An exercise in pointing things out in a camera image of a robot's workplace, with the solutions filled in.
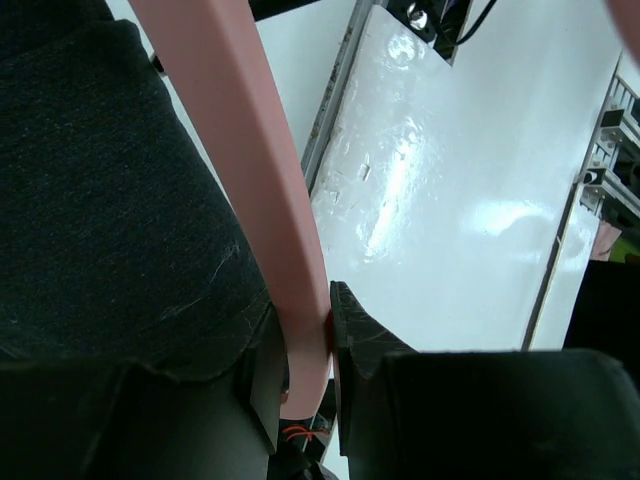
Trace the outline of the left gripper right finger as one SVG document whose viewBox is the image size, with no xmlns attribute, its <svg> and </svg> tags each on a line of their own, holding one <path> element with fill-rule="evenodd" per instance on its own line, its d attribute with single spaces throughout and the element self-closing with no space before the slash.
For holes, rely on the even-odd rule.
<svg viewBox="0 0 640 480">
<path fill-rule="evenodd" d="M 353 479 L 635 479 L 639 394 L 593 350 L 423 353 L 330 288 Z"/>
</svg>

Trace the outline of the black trousers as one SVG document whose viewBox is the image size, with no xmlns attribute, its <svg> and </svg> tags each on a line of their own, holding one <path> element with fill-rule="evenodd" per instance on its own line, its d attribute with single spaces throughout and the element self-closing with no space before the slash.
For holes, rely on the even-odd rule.
<svg viewBox="0 0 640 480">
<path fill-rule="evenodd" d="M 137 26 L 1 5 L 1 355 L 165 364 L 253 329 L 258 266 Z"/>
</svg>

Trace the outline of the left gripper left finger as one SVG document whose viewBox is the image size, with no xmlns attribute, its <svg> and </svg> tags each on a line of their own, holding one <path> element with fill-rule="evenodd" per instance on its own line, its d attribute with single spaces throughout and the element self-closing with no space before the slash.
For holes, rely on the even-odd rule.
<svg viewBox="0 0 640 480">
<path fill-rule="evenodd" d="M 286 353 L 274 310 L 240 313 L 191 354 L 5 360 L 5 479 L 263 479 Z"/>
</svg>

